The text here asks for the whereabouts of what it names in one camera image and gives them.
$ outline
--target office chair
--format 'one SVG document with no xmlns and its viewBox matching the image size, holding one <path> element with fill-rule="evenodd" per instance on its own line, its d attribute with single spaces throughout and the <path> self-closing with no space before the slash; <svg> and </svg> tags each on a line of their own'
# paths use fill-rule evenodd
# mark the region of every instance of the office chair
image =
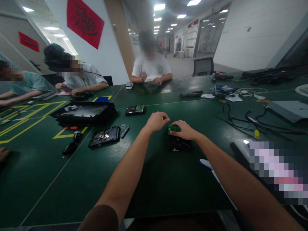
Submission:
<svg viewBox="0 0 308 231">
<path fill-rule="evenodd" d="M 113 86 L 112 77 L 110 75 L 109 76 L 103 76 L 103 77 L 107 81 L 109 86 Z"/>
<path fill-rule="evenodd" d="M 192 76 L 211 75 L 214 73 L 213 58 L 201 58 L 193 60 Z"/>
</svg>

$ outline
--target dark green workbench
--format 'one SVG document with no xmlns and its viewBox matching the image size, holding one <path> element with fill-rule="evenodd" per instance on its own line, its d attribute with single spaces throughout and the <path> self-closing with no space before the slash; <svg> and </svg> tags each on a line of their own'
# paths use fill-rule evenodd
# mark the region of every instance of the dark green workbench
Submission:
<svg viewBox="0 0 308 231">
<path fill-rule="evenodd" d="M 299 78 L 279 86 L 262 85 L 260 87 L 266 88 L 269 93 L 260 95 L 266 96 L 269 100 L 300 100 L 308 103 L 308 98 L 293 91 L 297 86 L 306 83 L 306 79 Z M 235 81 L 226 84 L 230 87 L 253 87 L 249 84 L 239 85 Z M 100 197 L 115 167 L 152 112 L 166 112 L 171 122 L 185 120 L 240 162 L 243 157 L 234 152 L 230 143 L 235 138 L 247 136 L 218 119 L 218 117 L 223 118 L 223 104 L 219 99 L 178 97 L 180 93 L 195 90 L 203 90 L 205 94 L 212 93 L 210 90 L 212 87 L 213 83 L 207 76 L 187 76 L 174 79 L 163 86 L 146 82 L 135 85 L 132 90 L 126 90 L 124 85 L 120 85 L 97 92 L 93 99 L 112 95 L 110 101 L 114 102 L 118 111 L 117 117 L 104 127 L 129 124 L 131 128 L 125 138 L 120 139 L 118 143 L 96 150 L 87 147 L 90 137 L 93 131 L 104 127 L 88 128 L 79 149 L 72 157 L 62 158 L 62 150 L 72 139 L 53 139 L 60 127 L 51 117 L 44 118 L 9 143 L 1 144 L 13 150 L 13 154 L 0 173 L 0 204 L 2 211 L 5 211 L 0 216 L 0 227 L 82 221 Z M 264 103 L 257 103 L 255 98 L 243 99 L 242 102 L 230 103 L 232 115 L 244 118 L 249 109 L 253 110 L 252 117 L 263 113 L 264 107 L 260 105 Z M 48 103 L 68 100 L 68 97 L 56 97 Z M 147 105 L 146 114 L 126 117 L 124 115 L 126 107 L 135 104 Z M 51 104 L 36 113 L 27 122 L 0 137 L 0 141 L 24 131 L 57 105 Z M 288 123 L 273 113 L 268 113 L 264 122 L 270 123 L 273 119 L 278 126 L 306 130 Z M 2 125 L 0 132 L 17 122 Z M 294 140 L 306 139 L 302 136 L 288 137 Z M 261 140 L 268 138 L 261 135 Z M 174 153 L 167 151 L 166 128 L 154 133 L 127 217 L 232 208 L 212 173 L 199 163 L 200 158 L 205 156 L 195 143 L 189 153 Z"/>
</svg>

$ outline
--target white t-shirt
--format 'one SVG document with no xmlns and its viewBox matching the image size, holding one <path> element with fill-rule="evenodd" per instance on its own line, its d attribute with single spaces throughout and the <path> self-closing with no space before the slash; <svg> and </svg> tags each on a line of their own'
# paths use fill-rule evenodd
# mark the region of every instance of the white t-shirt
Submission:
<svg viewBox="0 0 308 231">
<path fill-rule="evenodd" d="M 63 84 L 68 86 L 71 89 L 85 87 L 87 85 L 91 86 L 100 82 L 105 82 L 108 85 L 107 81 L 99 73 L 99 71 L 92 64 L 83 63 L 83 76 L 85 80 L 79 76 L 70 76 L 71 73 L 64 72 L 62 76 L 64 78 Z"/>
<path fill-rule="evenodd" d="M 155 54 L 153 60 L 149 60 L 144 56 L 140 56 L 136 59 L 132 75 L 140 78 L 141 72 L 143 71 L 145 71 L 151 79 L 172 73 L 168 61 L 159 53 Z"/>
</svg>

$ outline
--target red banner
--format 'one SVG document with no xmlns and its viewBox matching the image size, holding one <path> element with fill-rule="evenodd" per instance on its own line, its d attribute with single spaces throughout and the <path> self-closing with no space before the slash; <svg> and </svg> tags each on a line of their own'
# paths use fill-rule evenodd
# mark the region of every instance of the red banner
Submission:
<svg viewBox="0 0 308 231">
<path fill-rule="evenodd" d="M 67 1 L 67 27 L 96 49 L 99 47 L 104 24 L 82 0 Z"/>
<path fill-rule="evenodd" d="M 18 32 L 18 33 L 19 33 L 20 44 L 39 52 L 39 45 L 37 41 L 35 41 L 34 39 L 30 38 L 29 36 L 21 32 Z"/>
</svg>

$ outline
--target green t-shirt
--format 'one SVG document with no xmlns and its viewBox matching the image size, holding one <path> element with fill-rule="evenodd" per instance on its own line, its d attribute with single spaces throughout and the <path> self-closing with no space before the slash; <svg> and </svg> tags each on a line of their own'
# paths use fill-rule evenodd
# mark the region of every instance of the green t-shirt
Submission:
<svg viewBox="0 0 308 231">
<path fill-rule="evenodd" d="M 34 90 L 58 92 L 58 90 L 39 74 L 23 71 L 22 81 L 7 81 L 11 88 L 11 93 L 24 95 Z"/>
</svg>

